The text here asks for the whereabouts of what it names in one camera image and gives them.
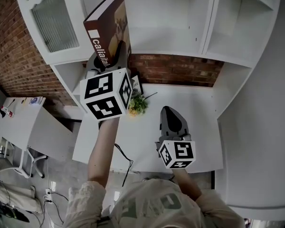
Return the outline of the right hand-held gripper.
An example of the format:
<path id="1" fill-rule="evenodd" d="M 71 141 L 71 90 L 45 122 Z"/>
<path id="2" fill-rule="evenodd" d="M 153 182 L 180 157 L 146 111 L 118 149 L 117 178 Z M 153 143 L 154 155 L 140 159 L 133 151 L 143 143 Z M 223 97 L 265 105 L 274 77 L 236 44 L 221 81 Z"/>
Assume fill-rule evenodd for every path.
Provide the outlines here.
<path id="1" fill-rule="evenodd" d="M 195 162 L 195 142 L 188 134 L 187 121 L 178 111 L 169 106 L 162 108 L 160 130 L 162 136 L 173 137 L 155 143 L 166 169 L 185 169 Z"/>

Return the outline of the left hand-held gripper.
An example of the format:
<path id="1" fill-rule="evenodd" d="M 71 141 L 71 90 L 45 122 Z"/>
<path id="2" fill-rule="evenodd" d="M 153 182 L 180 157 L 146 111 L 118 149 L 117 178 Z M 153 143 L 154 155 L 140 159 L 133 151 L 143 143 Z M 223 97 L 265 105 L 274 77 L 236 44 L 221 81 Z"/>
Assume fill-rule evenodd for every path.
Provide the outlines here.
<path id="1" fill-rule="evenodd" d="M 103 64 L 94 53 L 86 63 L 88 71 L 103 71 Z M 102 72 L 79 83 L 80 103 L 87 114 L 97 121 L 123 116 L 127 113 L 133 93 L 128 69 L 128 49 L 124 41 L 120 41 L 111 71 Z"/>

